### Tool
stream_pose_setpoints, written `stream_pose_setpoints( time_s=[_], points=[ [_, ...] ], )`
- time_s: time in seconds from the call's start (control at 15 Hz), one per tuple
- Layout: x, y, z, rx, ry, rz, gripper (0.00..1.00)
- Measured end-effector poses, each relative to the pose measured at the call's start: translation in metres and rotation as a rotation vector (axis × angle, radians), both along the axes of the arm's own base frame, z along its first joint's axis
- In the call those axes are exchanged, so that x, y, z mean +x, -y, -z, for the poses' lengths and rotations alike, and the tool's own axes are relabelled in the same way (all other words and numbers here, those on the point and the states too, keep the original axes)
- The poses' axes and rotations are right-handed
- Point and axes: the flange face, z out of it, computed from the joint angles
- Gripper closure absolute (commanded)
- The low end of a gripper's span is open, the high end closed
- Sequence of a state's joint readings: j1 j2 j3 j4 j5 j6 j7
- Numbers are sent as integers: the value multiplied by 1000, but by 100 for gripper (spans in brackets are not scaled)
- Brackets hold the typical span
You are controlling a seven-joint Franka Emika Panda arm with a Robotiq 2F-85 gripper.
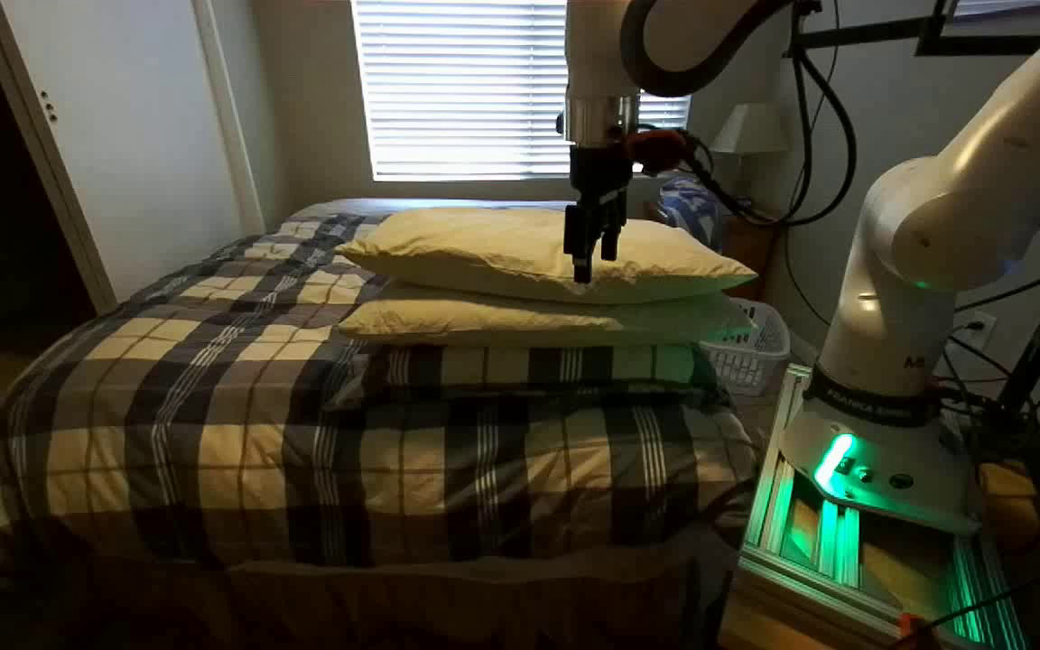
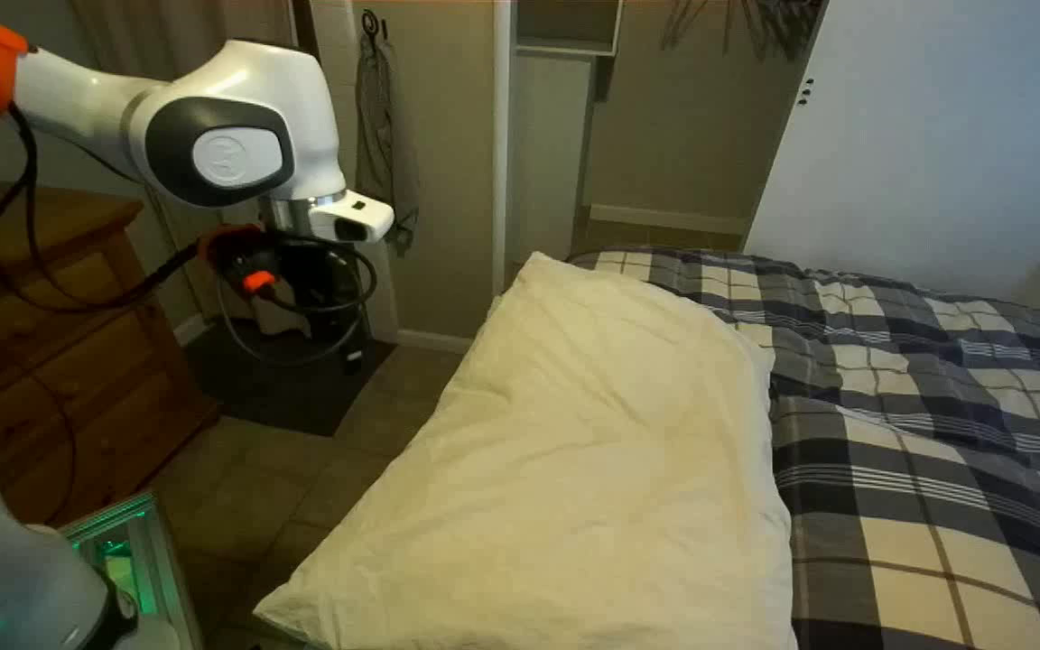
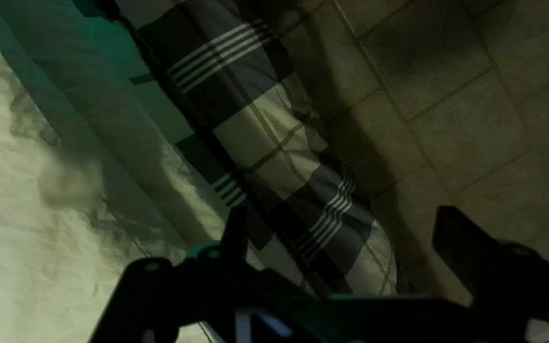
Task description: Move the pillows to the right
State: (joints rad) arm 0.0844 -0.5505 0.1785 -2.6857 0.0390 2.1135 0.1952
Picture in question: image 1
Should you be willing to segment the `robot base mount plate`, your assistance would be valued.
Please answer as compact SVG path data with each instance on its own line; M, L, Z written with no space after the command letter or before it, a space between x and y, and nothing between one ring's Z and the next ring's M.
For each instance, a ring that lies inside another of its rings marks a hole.
M780 387L733 636L822 650L1030 650L962 441L832 408L805 364Z

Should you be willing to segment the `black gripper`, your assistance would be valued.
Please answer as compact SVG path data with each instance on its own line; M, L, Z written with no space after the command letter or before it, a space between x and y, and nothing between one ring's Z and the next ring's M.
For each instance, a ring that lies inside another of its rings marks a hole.
M573 281L593 281L593 243L585 229L585 210L599 204L603 261L618 261L618 226L625 219L625 187L632 181L632 163L621 143L610 149L569 149L569 187L579 199L567 210L569 263Z

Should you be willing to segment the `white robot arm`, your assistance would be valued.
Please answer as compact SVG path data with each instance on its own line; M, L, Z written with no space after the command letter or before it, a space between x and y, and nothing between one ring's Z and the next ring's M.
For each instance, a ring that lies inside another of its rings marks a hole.
M709 86L796 0L567 0L565 62L579 278L618 251L636 99ZM1040 229L1040 45L932 155L864 196L837 307L810 393L837 410L921 427L953 294L1000 278Z

